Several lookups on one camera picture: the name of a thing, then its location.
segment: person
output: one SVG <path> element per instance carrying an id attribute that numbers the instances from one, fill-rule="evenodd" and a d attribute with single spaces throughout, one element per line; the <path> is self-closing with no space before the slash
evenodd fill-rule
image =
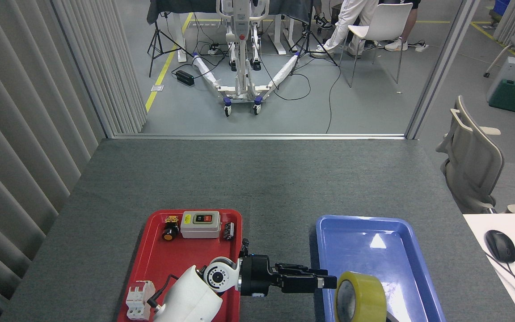
<path id="1" fill-rule="evenodd" d="M 341 4 L 341 12 L 339 13 L 339 21 L 335 25 L 335 31 L 323 46 L 318 45 L 316 51 L 312 51 L 311 55 L 316 58 L 323 58 L 326 56 L 325 51 L 331 54 L 335 48 L 341 45 L 347 33 L 349 33 L 349 25 L 352 25 L 357 17 L 360 19 L 361 26 L 368 26 L 371 22 L 372 16 L 375 13 L 378 0 L 344 0 Z M 351 55 L 361 55 L 363 51 L 364 41 L 361 42 L 359 49 L 357 49 L 358 41 L 353 38 L 347 47 L 347 51 Z"/>
<path id="2" fill-rule="evenodd" d="M 323 10 L 321 9 L 321 0 L 313 0 L 313 8 L 315 8 L 315 24 L 321 29 L 331 29 L 331 22 L 327 21 Z"/>
<path id="3" fill-rule="evenodd" d="M 409 48 L 409 35 L 413 30 L 414 24 L 417 22 L 417 14 L 418 14 L 418 5 L 421 3 L 421 0 L 397 0 L 393 2 L 393 4 L 408 4 L 412 3 L 413 8 L 410 10 L 409 18 L 406 21 L 405 28 L 402 31 L 401 38 L 405 43 L 402 44 L 403 51 L 406 51 Z M 397 39 L 396 41 L 389 43 L 384 47 L 387 51 L 400 51 L 401 49 L 401 40 Z"/>

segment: blue tray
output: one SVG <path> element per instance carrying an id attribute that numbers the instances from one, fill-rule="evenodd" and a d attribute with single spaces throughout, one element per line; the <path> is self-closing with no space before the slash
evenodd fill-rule
<path id="1" fill-rule="evenodd" d="M 319 264 L 381 281 L 387 310 L 400 322 L 446 322 L 412 227 L 397 218 L 322 216 L 317 220 Z M 335 290 L 323 290 L 325 320 L 335 322 Z"/>

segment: packing tape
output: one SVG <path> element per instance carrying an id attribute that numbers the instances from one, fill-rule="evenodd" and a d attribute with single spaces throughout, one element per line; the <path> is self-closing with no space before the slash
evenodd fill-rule
<path id="1" fill-rule="evenodd" d="M 334 309 L 336 322 L 385 322 L 383 286 L 372 275 L 346 271 L 337 281 Z"/>

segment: white pants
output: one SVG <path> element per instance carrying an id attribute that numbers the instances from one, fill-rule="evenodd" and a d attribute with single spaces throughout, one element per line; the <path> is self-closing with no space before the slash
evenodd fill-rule
<path id="1" fill-rule="evenodd" d="M 368 26 L 378 4 L 378 0 L 344 0 L 341 4 L 341 13 L 339 13 L 339 21 L 335 26 L 335 31 L 323 47 L 329 51 L 341 45 L 349 32 L 347 26 L 354 24 L 357 17 L 360 18 L 361 26 Z M 359 40 L 354 37 L 351 41 L 351 48 L 356 48 L 358 42 Z M 361 43 L 358 53 L 363 51 L 363 45 L 364 42 Z"/>

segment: computer mouse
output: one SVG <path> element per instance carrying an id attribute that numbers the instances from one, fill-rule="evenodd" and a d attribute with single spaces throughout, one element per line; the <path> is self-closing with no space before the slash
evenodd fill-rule
<path id="1" fill-rule="evenodd" d="M 498 230 L 488 230 L 484 238 L 490 253 L 497 261 L 502 263 L 512 263 L 515 261 L 514 243 L 511 242 L 510 237 L 506 234 Z"/>

